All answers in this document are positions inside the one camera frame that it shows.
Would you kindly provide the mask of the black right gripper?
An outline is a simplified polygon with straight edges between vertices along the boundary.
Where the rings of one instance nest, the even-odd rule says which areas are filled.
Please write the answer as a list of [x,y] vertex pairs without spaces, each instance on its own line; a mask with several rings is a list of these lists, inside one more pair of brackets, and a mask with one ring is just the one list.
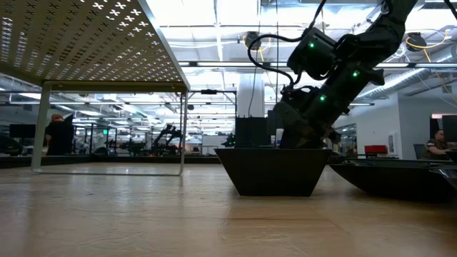
[[333,148],[341,134],[333,124],[341,114],[348,113],[349,104],[370,82],[384,85],[383,71],[373,68],[384,58],[365,54],[342,61],[318,89],[307,86],[308,92],[289,85],[281,90],[276,115],[282,120],[280,148]]

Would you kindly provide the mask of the black leaf-shaped plate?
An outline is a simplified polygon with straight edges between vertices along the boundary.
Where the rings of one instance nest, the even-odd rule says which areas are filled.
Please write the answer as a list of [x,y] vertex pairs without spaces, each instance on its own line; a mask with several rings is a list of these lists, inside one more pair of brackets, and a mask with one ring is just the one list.
[[457,198],[457,166],[449,161],[349,159],[330,167],[372,196],[434,203]]

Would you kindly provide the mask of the red box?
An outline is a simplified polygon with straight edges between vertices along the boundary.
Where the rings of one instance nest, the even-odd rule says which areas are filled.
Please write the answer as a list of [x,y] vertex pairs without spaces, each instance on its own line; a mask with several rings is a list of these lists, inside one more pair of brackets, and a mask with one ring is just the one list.
[[367,145],[364,146],[364,151],[367,155],[378,155],[388,153],[387,146],[385,145]]

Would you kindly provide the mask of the black perforated control box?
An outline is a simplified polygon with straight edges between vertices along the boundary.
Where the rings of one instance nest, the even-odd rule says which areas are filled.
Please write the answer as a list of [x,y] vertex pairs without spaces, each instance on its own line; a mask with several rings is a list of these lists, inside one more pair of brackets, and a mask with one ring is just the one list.
[[280,117],[272,110],[268,111],[267,117],[236,117],[235,147],[272,147],[275,144],[276,130],[282,128]]

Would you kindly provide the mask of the long ceiling light bar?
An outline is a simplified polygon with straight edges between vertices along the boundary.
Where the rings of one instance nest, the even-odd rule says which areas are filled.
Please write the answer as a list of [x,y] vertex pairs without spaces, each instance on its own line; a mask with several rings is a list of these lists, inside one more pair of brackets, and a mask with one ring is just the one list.
[[[234,61],[180,61],[181,67],[254,67],[251,62],[234,62]],[[264,66],[271,68],[287,68],[286,62],[266,62]],[[412,68],[424,68],[424,69],[457,69],[457,63],[381,63],[376,66],[377,69],[412,69]]]

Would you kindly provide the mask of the person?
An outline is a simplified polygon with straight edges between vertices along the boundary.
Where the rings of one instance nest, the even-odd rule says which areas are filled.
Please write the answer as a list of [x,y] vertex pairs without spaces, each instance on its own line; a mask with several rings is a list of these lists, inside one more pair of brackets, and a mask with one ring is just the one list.
[[63,156],[71,153],[74,127],[61,114],[52,114],[51,122],[45,129],[48,144],[47,156]]
[[450,158],[447,153],[450,151],[451,149],[444,139],[444,132],[440,129],[424,144],[422,159],[448,161]]

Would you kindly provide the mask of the black monitor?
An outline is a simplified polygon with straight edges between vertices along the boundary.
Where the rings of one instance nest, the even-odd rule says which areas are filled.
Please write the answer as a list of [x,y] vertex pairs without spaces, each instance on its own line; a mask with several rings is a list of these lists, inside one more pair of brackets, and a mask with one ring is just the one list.
[[442,125],[445,140],[457,143],[457,115],[442,116]]
[[35,124],[10,124],[9,136],[11,138],[33,138],[35,137]]

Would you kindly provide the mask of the mint green perforated rack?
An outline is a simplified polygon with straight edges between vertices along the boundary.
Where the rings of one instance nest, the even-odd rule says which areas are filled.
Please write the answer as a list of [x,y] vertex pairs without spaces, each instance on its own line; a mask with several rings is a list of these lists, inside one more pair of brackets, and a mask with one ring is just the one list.
[[40,87],[37,174],[54,91],[176,93],[187,121],[190,85],[147,0],[0,0],[0,75]]

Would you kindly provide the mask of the silver ceiling duct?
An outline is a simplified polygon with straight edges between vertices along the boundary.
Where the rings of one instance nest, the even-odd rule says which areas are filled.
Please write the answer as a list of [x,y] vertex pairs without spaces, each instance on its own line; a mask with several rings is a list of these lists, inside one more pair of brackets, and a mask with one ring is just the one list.
[[427,79],[431,75],[431,70],[427,68],[412,69],[402,74],[394,74],[385,78],[385,84],[378,86],[370,91],[359,94],[355,101],[362,99],[374,99],[379,96],[386,96],[399,89],[406,88],[420,80]]

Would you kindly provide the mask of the background black rig frame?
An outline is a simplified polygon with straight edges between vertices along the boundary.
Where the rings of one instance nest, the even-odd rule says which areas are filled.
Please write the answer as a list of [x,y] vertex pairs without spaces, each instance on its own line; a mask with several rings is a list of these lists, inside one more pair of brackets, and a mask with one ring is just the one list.
[[187,107],[187,142],[201,156],[215,156],[234,132],[238,97],[233,90],[201,89],[192,91]]

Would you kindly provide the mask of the black aluminium rig frame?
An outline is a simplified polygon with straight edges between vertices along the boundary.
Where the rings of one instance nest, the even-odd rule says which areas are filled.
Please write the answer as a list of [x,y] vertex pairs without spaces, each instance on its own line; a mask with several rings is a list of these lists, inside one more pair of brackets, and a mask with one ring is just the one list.
[[[44,156],[42,166],[78,164],[78,163],[181,163],[180,156],[147,157],[147,156]],[[187,156],[185,164],[220,164],[218,157]],[[0,169],[30,167],[30,156],[0,156]]]

